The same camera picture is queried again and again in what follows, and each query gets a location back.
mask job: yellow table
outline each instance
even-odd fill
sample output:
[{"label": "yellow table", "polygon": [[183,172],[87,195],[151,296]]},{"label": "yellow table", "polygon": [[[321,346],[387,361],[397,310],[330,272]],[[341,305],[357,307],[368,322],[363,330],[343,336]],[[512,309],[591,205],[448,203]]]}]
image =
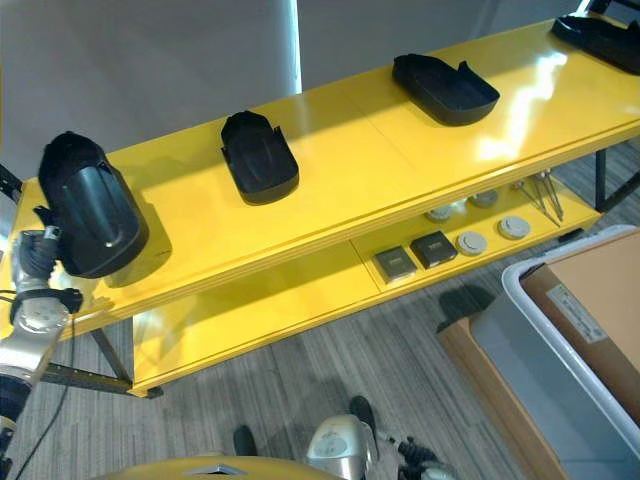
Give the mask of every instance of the yellow table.
[{"label": "yellow table", "polygon": [[[110,277],[54,275],[55,285],[85,295],[77,331],[136,315],[132,391],[143,395],[593,223],[598,214],[561,185],[561,227],[508,186],[489,211],[468,207],[444,227],[421,216],[640,134],[640,77],[562,43],[550,27],[543,22],[433,53],[452,65],[467,60],[500,91],[493,112],[473,125],[432,120],[394,84],[390,67],[253,109],[282,127],[300,166],[299,188],[270,205],[249,206],[238,195],[220,152],[224,118],[111,153],[151,239],[138,259]],[[31,212],[39,203],[37,181],[29,180],[14,234],[39,227]],[[530,221],[527,239],[507,241],[495,232],[507,213]],[[392,287],[377,276],[374,253],[441,228],[450,237],[483,231],[490,248]],[[3,288],[10,284],[8,263],[0,270]],[[0,328],[2,336],[10,330],[6,323]]]}]

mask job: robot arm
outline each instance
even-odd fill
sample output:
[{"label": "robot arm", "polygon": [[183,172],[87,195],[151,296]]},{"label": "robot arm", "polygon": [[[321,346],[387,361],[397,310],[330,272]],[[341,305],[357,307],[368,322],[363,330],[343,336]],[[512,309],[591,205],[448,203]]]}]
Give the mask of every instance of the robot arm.
[{"label": "robot arm", "polygon": [[11,257],[16,297],[11,306],[13,331],[0,342],[0,480],[11,460],[5,457],[16,421],[33,387],[49,364],[69,313],[82,303],[79,291],[49,288],[60,231],[22,232]]}]

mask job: black cable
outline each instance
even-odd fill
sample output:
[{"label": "black cable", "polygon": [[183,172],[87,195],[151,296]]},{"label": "black cable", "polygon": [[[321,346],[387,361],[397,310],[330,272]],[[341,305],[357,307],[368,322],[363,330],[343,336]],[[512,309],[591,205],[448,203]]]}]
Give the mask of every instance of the black cable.
[{"label": "black cable", "polygon": [[[69,375],[71,375],[71,372],[73,371],[73,364],[74,364],[74,360],[75,360],[75,349],[76,349],[76,328],[75,327],[76,327],[75,319],[72,316],[71,317],[71,355],[70,355],[71,358],[69,359],[69,367],[71,368],[71,370],[69,370]],[[14,480],[19,480],[20,479],[20,477],[24,473],[25,469],[27,468],[27,466],[29,465],[29,463],[33,459],[33,456],[38,451],[38,448],[40,447],[40,444],[42,443],[44,438],[49,433],[49,430],[51,430],[51,427],[53,427],[53,424],[58,419],[58,416],[60,415],[60,411],[62,410],[62,406],[64,405],[64,401],[67,398],[67,393],[68,392],[69,392],[69,384],[64,386],[64,391],[62,392],[62,396],[60,397],[60,401],[58,402],[58,406],[56,407],[56,411],[54,412],[53,417],[51,417],[51,420],[49,421],[49,424],[47,425],[47,428],[45,428],[44,432],[42,432],[42,435],[40,435],[40,438],[38,439],[38,441],[36,442],[35,446],[31,450],[31,453],[29,453],[29,455],[27,456],[27,459],[22,464],[22,467],[18,471],[18,475],[16,476],[16,478]]]}]

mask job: shelf top surface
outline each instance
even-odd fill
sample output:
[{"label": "shelf top surface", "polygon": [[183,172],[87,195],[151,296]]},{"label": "shelf top surface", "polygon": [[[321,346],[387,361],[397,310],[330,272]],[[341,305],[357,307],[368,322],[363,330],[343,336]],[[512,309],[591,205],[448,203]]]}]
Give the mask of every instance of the shelf top surface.
[{"label": "shelf top surface", "polygon": [[[281,126],[300,166],[298,188],[273,204],[240,198],[220,151],[225,118],[109,154],[150,241],[116,275],[58,272],[54,284],[84,292],[83,321],[96,311],[117,320],[640,133],[640,77],[561,42],[550,27],[433,53],[454,66],[466,60],[500,92],[472,125],[437,123],[392,81],[389,66],[253,108]],[[31,212],[38,204],[44,198],[31,179],[14,234],[41,228]]]}]

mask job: round gray button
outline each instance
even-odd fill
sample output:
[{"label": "round gray button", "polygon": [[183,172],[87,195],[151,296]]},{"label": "round gray button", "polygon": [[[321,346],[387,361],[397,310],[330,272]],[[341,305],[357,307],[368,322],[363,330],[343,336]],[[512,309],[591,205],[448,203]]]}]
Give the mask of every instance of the round gray button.
[{"label": "round gray button", "polygon": [[489,208],[492,207],[498,201],[497,190],[487,190],[486,192],[476,193],[469,197],[469,201],[476,207]]},{"label": "round gray button", "polygon": [[520,240],[521,238],[529,235],[531,227],[529,226],[529,222],[524,218],[516,215],[510,215],[500,220],[498,223],[498,230],[502,236],[509,240]]},{"label": "round gray button", "polygon": [[464,232],[458,236],[458,249],[465,255],[480,255],[487,249],[487,239],[476,232]]},{"label": "round gray button", "polygon": [[453,207],[451,205],[445,205],[443,207],[434,208],[427,212],[427,218],[431,221],[443,223],[451,218],[453,214]]}]

